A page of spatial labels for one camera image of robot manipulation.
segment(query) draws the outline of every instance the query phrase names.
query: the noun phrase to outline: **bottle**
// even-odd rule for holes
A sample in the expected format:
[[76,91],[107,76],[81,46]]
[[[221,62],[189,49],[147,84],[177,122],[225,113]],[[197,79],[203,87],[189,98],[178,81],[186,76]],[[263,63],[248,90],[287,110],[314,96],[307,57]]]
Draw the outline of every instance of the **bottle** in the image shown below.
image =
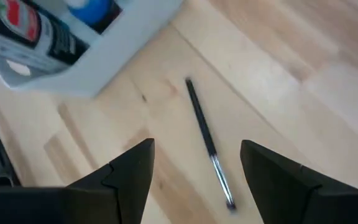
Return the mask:
[[73,65],[88,47],[50,14],[21,0],[0,0],[0,57],[56,73]]
[[70,12],[99,34],[121,13],[114,0],[65,0]]

